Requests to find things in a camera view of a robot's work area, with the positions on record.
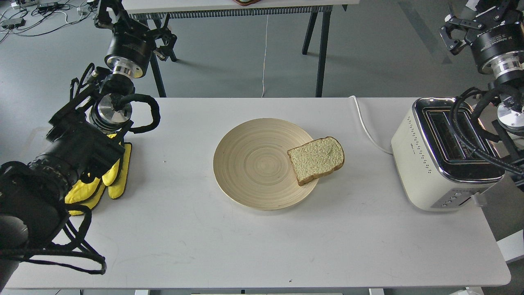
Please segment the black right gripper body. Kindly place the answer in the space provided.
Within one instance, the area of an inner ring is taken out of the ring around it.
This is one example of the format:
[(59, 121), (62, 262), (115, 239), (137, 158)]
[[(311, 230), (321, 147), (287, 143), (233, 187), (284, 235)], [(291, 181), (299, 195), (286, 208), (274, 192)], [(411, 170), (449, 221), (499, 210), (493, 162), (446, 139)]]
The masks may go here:
[(467, 33), (455, 30), (452, 37), (470, 41), (477, 71), (495, 80), (523, 80), (523, 11), (518, 0), (469, 0), (475, 15)]

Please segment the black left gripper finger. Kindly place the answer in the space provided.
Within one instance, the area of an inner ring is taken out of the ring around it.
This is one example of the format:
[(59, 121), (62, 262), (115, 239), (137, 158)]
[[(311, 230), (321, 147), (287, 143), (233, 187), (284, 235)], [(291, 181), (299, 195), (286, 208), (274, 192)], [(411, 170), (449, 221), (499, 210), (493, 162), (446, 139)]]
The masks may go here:
[(161, 61), (170, 59), (172, 62), (177, 62), (178, 58), (174, 53), (174, 45), (177, 41), (177, 36), (174, 35), (168, 27), (161, 27), (154, 29), (156, 39), (161, 39), (163, 44), (154, 50), (154, 54)]

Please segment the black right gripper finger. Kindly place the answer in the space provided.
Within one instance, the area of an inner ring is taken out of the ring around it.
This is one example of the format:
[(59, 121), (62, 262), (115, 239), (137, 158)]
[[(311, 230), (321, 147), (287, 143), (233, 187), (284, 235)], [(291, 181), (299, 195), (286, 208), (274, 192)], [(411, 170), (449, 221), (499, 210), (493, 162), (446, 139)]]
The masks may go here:
[(467, 33), (470, 29), (471, 20), (461, 19), (455, 15), (447, 15), (444, 20), (444, 25), (439, 29), (440, 37), (447, 50), (453, 55), (458, 55), (464, 48), (470, 46), (470, 41), (467, 41), (465, 36), (462, 39), (455, 39), (452, 37), (452, 32), (460, 30)]

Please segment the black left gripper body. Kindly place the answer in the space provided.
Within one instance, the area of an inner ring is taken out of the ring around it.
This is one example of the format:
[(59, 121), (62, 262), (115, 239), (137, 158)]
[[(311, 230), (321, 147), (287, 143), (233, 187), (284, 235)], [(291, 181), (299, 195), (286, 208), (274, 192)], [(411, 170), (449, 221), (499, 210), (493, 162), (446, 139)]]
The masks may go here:
[(112, 39), (105, 63), (113, 74), (142, 78), (147, 73), (154, 50), (163, 44), (154, 29), (129, 16), (121, 0), (100, 0), (95, 26), (109, 29)]

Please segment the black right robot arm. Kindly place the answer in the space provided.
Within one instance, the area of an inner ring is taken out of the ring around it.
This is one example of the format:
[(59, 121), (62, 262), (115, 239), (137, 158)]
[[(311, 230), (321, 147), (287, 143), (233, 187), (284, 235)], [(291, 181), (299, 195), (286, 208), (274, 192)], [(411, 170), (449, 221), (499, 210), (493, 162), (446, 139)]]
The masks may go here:
[(479, 127), (477, 132), (492, 142), (502, 142), (508, 155), (490, 157), (490, 163), (507, 172), (514, 184), (523, 189), (523, 2), (522, 0), (468, 0), (464, 12), (453, 11), (438, 29), (447, 50), (459, 54), (469, 48), (477, 71), (492, 75), (486, 91), (475, 87), (460, 95), (460, 100), (477, 95), (473, 119), (492, 105), (497, 118), (495, 133)]

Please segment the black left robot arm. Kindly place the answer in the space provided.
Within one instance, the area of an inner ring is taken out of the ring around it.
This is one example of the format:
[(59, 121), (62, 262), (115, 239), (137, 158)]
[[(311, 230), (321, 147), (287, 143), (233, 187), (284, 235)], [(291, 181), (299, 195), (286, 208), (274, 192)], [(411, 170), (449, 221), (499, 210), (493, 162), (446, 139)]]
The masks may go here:
[[(112, 40), (106, 67), (90, 64), (73, 79), (70, 99), (50, 119), (49, 148), (30, 163), (1, 165), (1, 288), (20, 263), (54, 265), (103, 275), (107, 264), (86, 241), (92, 210), (66, 203), (73, 186), (101, 179), (125, 155), (124, 136), (146, 133), (160, 124), (157, 101), (136, 93), (133, 79), (142, 78), (152, 60), (176, 61), (177, 37), (170, 13), (156, 28), (129, 16), (121, 0), (100, 0), (94, 25), (109, 29)], [(63, 256), (92, 260), (99, 269), (41, 260)]]

